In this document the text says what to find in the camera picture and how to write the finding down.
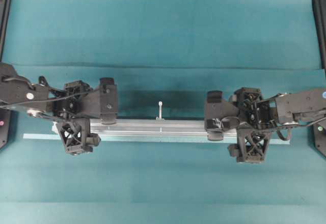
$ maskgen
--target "bolt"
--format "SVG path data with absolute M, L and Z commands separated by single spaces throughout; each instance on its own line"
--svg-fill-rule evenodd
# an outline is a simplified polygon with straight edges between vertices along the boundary
M 26 97 L 27 97 L 27 99 L 32 100 L 32 99 L 34 99 L 34 94 L 33 93 L 26 93 Z
M 35 109 L 29 109 L 26 111 L 27 114 L 29 116 L 32 116 L 32 117 L 37 117 L 38 113 L 40 112 L 39 110 L 35 110 Z
M 158 117 L 160 119 L 162 119 L 162 105 L 163 105 L 162 101 L 158 102 L 158 107 L 159 107 L 159 109 L 158 109 Z

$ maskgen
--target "teal mat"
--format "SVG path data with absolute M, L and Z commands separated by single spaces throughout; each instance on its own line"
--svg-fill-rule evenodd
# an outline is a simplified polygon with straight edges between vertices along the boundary
M 12 0 L 3 61 L 319 69 L 311 0 Z
M 36 82 L 115 78 L 122 116 L 203 117 L 208 90 L 324 87 L 311 0 L 13 0 L 3 61 Z M 0 151 L 7 223 L 324 223 L 326 160 L 312 132 L 261 165 L 227 145 L 102 143 L 72 157 L 50 122 L 13 114 Z

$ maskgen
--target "black cable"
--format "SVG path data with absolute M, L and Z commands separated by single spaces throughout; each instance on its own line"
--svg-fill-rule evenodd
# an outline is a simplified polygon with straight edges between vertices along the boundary
M 277 124 L 274 120 L 272 120 L 271 123 L 274 126 L 277 126 Z M 276 131 L 276 133 L 277 133 L 277 136 L 279 136 L 280 140 L 282 140 L 282 141 L 289 141 L 291 139 L 291 129 L 290 128 L 287 129 L 286 137 L 281 133 L 280 130 Z
M 75 93 L 75 94 L 65 96 L 65 97 L 61 97 L 61 98 L 50 98 L 50 99 L 44 99 L 44 100 L 31 100 L 31 101 L 24 101 L 24 102 L 18 102 L 18 103 L 8 103 L 8 104 L 5 104 L 5 105 L 0 105 L 0 108 L 6 108 L 6 107 L 9 107 L 9 106 L 17 106 L 17 105 L 22 105 L 22 104 L 27 104 L 27 103 L 55 102 L 55 101 L 60 101 L 60 100 L 64 100 L 64 99 L 67 99 L 67 98 L 72 98 L 72 97 L 79 96 L 79 95 L 94 93 L 96 91 L 98 91 L 98 89 L 88 91 L 88 92 Z

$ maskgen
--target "metal bar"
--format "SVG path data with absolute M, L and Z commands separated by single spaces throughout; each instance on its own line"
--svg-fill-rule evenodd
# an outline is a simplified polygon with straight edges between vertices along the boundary
M 58 133 L 53 125 L 52 131 Z M 204 121 L 195 120 L 134 120 L 118 119 L 116 124 L 103 125 L 99 119 L 91 119 L 91 132 L 99 134 L 106 142 L 161 142 L 161 143 L 236 143 L 236 130 L 224 133 L 223 141 L 209 141 Z M 54 134 L 25 133 L 25 139 L 60 139 Z M 289 141 L 272 139 L 271 144 L 289 144 Z

